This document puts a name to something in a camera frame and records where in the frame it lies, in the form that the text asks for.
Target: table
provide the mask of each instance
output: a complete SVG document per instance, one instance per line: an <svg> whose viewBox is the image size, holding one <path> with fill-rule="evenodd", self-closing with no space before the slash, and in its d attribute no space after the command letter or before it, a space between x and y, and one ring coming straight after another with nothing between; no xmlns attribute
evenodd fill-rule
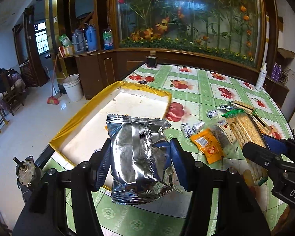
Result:
<svg viewBox="0 0 295 236"><path fill-rule="evenodd" d="M193 124L199 120L209 123L210 119L207 118L206 113L232 100L239 100L254 106L257 109L257 114L274 129L277 138L293 138L290 126L275 102L264 89L258 92L249 83L215 72L172 65L158 65L157 68L148 68L143 65L127 76L125 80L147 84L172 93L172 102L180 103L183 106L184 115L180 120L177 117L173 119L167 116L172 127L166 130L165 134L168 139L177 138L183 149L191 152L195 160L200 160L206 164L205 156L199 153L197 147L189 139L183 137L180 125L181 123ZM247 169L247 162L239 150L238 152L231 152L222 160L211 164L210 167L220 170L234 167L241 173ZM54 153L45 165L44 171L49 168L64 171L72 169L73 166L58 153ZM272 188L272 180L268 179L258 188L256 197L270 229L275 227L287 206L271 194ZM101 188L97 193L92 193L92 196L99 222L106 236L176 236L182 229L191 193L185 192L181 195L173 191L157 201L139 206L112 203L110 191L104 188ZM75 231L71 205L71 192L70 189L67 189L68 226ZM218 189L215 188L213 190L208 235L215 232L217 208Z"/></svg>

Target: purple bottle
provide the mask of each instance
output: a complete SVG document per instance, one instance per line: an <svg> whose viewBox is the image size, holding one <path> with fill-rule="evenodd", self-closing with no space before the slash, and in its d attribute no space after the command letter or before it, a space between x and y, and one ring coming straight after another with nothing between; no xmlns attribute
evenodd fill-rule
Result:
<svg viewBox="0 0 295 236"><path fill-rule="evenodd" d="M277 67L277 73L275 74L275 81L279 81L280 76L281 76L281 73L282 73L281 65L278 65L278 67Z"/></svg>
<svg viewBox="0 0 295 236"><path fill-rule="evenodd" d="M273 69L272 69L272 73L271 73L271 78L275 81L275 77L276 77L276 74L277 74L277 68L278 68L278 65L277 63L275 62L274 65L273 65Z"/></svg>

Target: white spray bottle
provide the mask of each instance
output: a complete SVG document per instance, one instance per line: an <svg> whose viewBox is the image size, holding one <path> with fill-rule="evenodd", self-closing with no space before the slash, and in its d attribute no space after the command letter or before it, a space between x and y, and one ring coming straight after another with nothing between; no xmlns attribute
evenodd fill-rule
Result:
<svg viewBox="0 0 295 236"><path fill-rule="evenodd" d="M264 62L262 65L262 68L260 69L259 77L255 86L257 91L261 91L262 86L265 82L265 79L266 79L266 63Z"/></svg>

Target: cloth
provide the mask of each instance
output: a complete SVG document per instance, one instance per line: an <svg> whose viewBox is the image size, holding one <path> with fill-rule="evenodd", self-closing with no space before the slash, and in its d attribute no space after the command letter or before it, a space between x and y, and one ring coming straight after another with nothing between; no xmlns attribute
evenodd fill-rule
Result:
<svg viewBox="0 0 295 236"><path fill-rule="evenodd" d="M22 78L21 78L21 76L19 74L13 74L12 75L12 80L15 83L16 87L21 88L22 91L25 91L25 83L23 82L23 80L22 80ZM5 101L3 101L2 98L0 99L0 107L2 109L4 109L4 110L9 109L8 104Z"/></svg>

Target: wooden chair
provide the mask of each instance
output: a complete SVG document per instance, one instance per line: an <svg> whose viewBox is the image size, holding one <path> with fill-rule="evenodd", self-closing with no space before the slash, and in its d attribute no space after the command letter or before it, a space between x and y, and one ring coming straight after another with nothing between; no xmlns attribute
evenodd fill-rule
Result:
<svg viewBox="0 0 295 236"><path fill-rule="evenodd" d="M3 98L9 107L9 112L14 116L13 109L18 105L22 104L24 106L24 97L22 91L15 86L15 83L12 79L11 69L3 71L0 74L0 79L3 82L4 88L7 92L7 95Z"/></svg>

